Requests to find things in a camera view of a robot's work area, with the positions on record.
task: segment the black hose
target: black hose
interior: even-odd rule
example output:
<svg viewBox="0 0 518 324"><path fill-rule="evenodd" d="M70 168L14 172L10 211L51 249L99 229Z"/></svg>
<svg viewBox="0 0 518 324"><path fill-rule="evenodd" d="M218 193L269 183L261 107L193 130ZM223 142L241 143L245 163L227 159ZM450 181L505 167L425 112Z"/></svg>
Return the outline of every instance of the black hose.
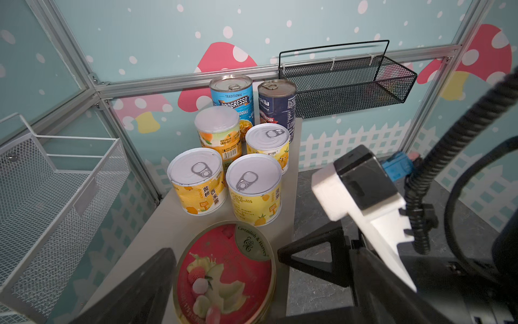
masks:
<svg viewBox="0 0 518 324"><path fill-rule="evenodd" d="M430 226L420 211L423 197L427 194L432 181L457 154L494 120L507 112L516 101L518 101L518 67L473 104L435 144L423 163L407 177L405 200L407 215L414 234L413 247L416 252L420 254L430 252L428 237Z"/></svg>
<svg viewBox="0 0 518 324"><path fill-rule="evenodd" d="M455 231L453 230L453 215L455 213L455 204L461 195L462 188L470 181L470 179L489 164L500 159L507 153L517 149L518 136L515 136L498 145L492 149L491 152L484 155L481 159L470 166L468 170L462 173L462 175L458 178L457 182L453 186L450 197L448 198L448 202L446 203L446 208L444 209L444 233L446 235L446 242L448 242L448 246L450 247L453 255L457 258L459 263L466 271L470 272L471 274L478 274L495 283L498 282L497 279L495 279L485 269L482 269L476 265L472 260L468 259L462 252L461 247L457 242Z"/></svg>

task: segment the white mesh basket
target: white mesh basket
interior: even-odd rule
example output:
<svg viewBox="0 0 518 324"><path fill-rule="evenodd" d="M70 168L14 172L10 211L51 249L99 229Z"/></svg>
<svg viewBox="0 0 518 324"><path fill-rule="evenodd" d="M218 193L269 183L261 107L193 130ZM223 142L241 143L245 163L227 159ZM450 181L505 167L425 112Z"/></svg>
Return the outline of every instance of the white mesh basket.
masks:
<svg viewBox="0 0 518 324"><path fill-rule="evenodd" d="M118 138L30 133L0 148L0 323L50 315L130 169ZM103 156L47 154L38 138L110 140ZM100 158L92 171L58 170L49 157Z"/></svg>

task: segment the yellow can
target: yellow can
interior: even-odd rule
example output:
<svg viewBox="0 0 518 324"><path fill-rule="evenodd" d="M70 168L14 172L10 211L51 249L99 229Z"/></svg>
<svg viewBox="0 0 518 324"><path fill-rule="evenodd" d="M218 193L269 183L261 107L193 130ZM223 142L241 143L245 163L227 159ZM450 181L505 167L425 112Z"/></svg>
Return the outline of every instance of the yellow can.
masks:
<svg viewBox="0 0 518 324"><path fill-rule="evenodd" d="M234 214L254 226L273 221L281 210L282 169L265 154L247 154L230 165L226 174Z"/></svg>
<svg viewBox="0 0 518 324"><path fill-rule="evenodd" d="M288 170L290 133L286 127L265 123L252 127L247 133L247 153L261 153L276 159L282 174Z"/></svg>
<svg viewBox="0 0 518 324"><path fill-rule="evenodd" d="M214 106L201 110L194 119L203 147L219 152L223 169L241 156L239 113L227 106Z"/></svg>
<svg viewBox="0 0 518 324"><path fill-rule="evenodd" d="M194 148L178 155L167 168L167 175L189 214L211 213L228 195L221 156L210 148Z"/></svg>

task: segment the progresso soup can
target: progresso soup can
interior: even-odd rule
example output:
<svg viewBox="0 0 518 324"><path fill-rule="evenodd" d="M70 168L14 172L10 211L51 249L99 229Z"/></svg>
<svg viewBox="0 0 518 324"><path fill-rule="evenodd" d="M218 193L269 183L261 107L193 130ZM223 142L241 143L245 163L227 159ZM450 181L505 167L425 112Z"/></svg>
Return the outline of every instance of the progresso soup can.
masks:
<svg viewBox="0 0 518 324"><path fill-rule="evenodd" d="M203 215L223 205L228 190L222 162L220 154L210 148L193 148L173 159L167 176L184 211Z"/></svg>
<svg viewBox="0 0 518 324"><path fill-rule="evenodd" d="M290 143L295 129L295 94L297 86L288 80L264 81L257 87L261 123L282 125L290 132Z"/></svg>
<svg viewBox="0 0 518 324"><path fill-rule="evenodd" d="M202 146L220 153L224 170L241 156L237 111L225 106L208 107L198 112L194 124Z"/></svg>
<svg viewBox="0 0 518 324"><path fill-rule="evenodd" d="M173 304L183 324L258 323L276 281L274 251L254 226L216 223L198 234L181 256Z"/></svg>
<svg viewBox="0 0 518 324"><path fill-rule="evenodd" d="M247 133L247 153L261 153L276 159L282 174L288 170L290 152L290 133L279 124L265 123L256 125Z"/></svg>
<svg viewBox="0 0 518 324"><path fill-rule="evenodd" d="M214 106L227 106L239 113L241 140L245 140L247 131L255 125L252 79L245 75L223 75L213 79L210 93Z"/></svg>
<svg viewBox="0 0 518 324"><path fill-rule="evenodd" d="M281 210L282 169L265 154L247 154L227 170L226 182L237 219L254 226L272 222Z"/></svg>

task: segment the white can lid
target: white can lid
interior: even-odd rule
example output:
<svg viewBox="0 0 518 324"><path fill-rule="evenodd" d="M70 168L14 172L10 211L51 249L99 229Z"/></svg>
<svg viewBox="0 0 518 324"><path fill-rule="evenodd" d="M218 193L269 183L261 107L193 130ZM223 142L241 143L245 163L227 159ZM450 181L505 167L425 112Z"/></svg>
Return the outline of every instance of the white can lid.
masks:
<svg viewBox="0 0 518 324"><path fill-rule="evenodd" d="M239 113L227 106L208 107L196 115L194 125L204 133L220 133L239 123Z"/></svg>
<svg viewBox="0 0 518 324"><path fill-rule="evenodd" d="M290 140L286 127L264 123L250 128L245 136L247 144L257 150L271 150L282 147Z"/></svg>
<svg viewBox="0 0 518 324"><path fill-rule="evenodd" d="M167 176L175 185L194 186L217 175L223 166L221 155L211 148L193 148L169 164Z"/></svg>
<svg viewBox="0 0 518 324"><path fill-rule="evenodd" d="M228 167L229 187L240 194L259 195L273 190L281 181L279 162L265 154L247 154Z"/></svg>

